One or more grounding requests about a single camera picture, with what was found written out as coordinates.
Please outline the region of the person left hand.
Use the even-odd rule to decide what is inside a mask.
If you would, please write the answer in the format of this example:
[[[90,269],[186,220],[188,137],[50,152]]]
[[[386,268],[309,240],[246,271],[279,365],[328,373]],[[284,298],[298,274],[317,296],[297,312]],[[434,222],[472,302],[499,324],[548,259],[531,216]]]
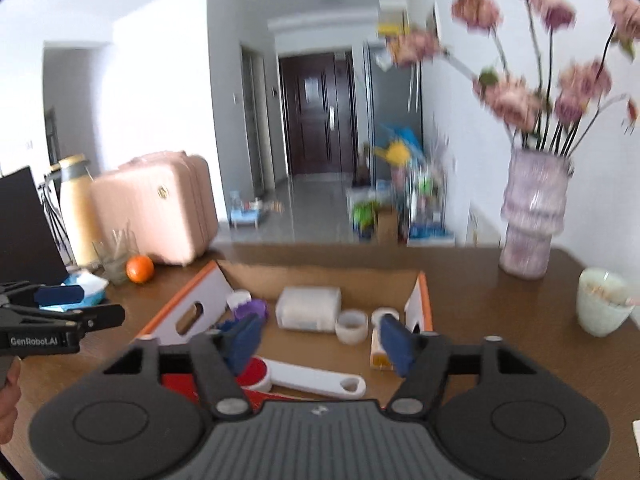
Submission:
[[[14,359],[6,373],[6,381],[0,390],[0,444],[5,445],[12,439],[17,420],[17,403],[22,390],[18,384],[21,375],[21,361]]]

